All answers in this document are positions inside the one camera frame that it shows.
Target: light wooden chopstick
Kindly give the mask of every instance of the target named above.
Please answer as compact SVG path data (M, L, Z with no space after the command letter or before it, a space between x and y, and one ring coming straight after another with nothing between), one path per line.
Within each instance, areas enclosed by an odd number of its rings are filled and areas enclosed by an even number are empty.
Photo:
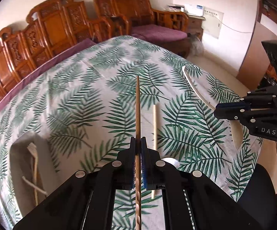
M157 120L156 120L156 105L153 105L153 149L157 150ZM151 199L154 199L156 191L151 191Z
M135 217L136 230L141 230L141 100L138 76L136 77L135 140Z

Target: black pants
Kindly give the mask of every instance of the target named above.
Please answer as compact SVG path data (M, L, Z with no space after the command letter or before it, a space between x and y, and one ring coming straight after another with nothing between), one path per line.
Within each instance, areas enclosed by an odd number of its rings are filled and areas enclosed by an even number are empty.
M263 229L277 229L277 202L274 186L266 169L260 164L256 165L238 204L256 219Z

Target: purple fabric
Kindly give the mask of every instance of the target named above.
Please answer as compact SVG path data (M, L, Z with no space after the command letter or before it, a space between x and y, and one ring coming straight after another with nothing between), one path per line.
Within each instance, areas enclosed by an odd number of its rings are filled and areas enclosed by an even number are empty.
M154 24L133 27L132 36L154 44L178 41L187 38L185 32Z
M96 45L91 39L87 38L80 43L74 45L73 47L65 50L59 55L53 57L51 60L48 60L46 63L38 67L23 80L21 80L1 101L0 101L0 111L16 96L26 85L35 80L38 76L42 75L44 72L48 71L51 67L54 67L56 64L62 62L63 60L73 56L74 54L89 48L93 45Z

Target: cable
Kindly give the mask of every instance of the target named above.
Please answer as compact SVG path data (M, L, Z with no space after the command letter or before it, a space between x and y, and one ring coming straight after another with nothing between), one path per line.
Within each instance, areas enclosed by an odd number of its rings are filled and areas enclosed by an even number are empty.
M222 23L217 17L215 17L214 15L212 15L212 14L209 14L209 15L213 16L213 17L216 18L221 24L223 24L223 23ZM235 29L233 29L233 28L227 26L226 24L223 24L223 25L226 26L227 28L230 28L230 29L233 30L233 31L236 31L236 32L239 32L239 33L242 33L242 34L252 34L252 32L241 32L241 31L235 30Z

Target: silver screw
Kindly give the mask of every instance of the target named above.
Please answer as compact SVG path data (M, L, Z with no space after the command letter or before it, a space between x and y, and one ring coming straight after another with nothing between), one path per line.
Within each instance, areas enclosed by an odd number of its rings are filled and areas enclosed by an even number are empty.
M201 173L200 170L194 170L192 174L193 174L194 177L201 177L202 176L202 173Z
M156 161L156 166L163 167L165 165L165 162L162 160Z
M121 165L121 161L114 161L114 162L112 162L112 165L114 167L119 167Z
M85 172L83 170L79 170L76 172L77 178L82 178L83 176L85 176Z

